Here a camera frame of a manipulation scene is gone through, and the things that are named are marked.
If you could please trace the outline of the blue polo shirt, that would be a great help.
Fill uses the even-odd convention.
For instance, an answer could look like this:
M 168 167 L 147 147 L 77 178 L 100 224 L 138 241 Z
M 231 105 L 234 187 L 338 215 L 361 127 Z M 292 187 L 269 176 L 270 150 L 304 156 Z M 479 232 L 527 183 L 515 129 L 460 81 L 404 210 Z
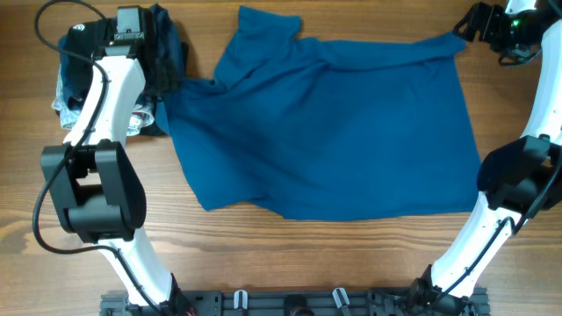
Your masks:
M 480 159 L 454 61 L 464 42 L 321 41 L 301 26 L 242 6 L 213 77 L 185 78 L 158 104 L 203 208 L 334 221 L 471 210 Z

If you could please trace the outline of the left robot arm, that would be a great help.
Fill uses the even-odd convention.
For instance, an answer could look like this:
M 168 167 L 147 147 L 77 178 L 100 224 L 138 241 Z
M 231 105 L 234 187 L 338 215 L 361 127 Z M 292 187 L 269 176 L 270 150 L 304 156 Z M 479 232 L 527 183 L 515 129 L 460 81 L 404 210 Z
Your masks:
M 147 200 L 126 155 L 126 133 L 133 107 L 155 64 L 150 10 L 122 6 L 112 34 L 90 57 L 69 57 L 92 68 L 81 115 L 59 146 L 45 147 L 40 164 L 46 178 L 32 212 L 32 232 L 46 251 L 76 255 L 102 253 L 126 287 L 126 311 L 133 315 L 193 315 L 195 309 L 165 268 L 143 227 Z M 63 250 L 40 233 L 46 196 L 64 231 L 83 247 Z

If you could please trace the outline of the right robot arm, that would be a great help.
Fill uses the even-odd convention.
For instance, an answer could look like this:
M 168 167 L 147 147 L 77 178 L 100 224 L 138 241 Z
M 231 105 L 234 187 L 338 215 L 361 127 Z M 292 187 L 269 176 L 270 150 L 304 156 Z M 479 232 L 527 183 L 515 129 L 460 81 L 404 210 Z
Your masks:
M 502 67 L 541 56 L 541 73 L 521 138 L 482 162 L 476 205 L 450 248 L 400 299 L 406 315 L 467 314 L 477 280 L 501 246 L 561 200 L 561 3 L 479 2 L 453 32 L 489 44 Z

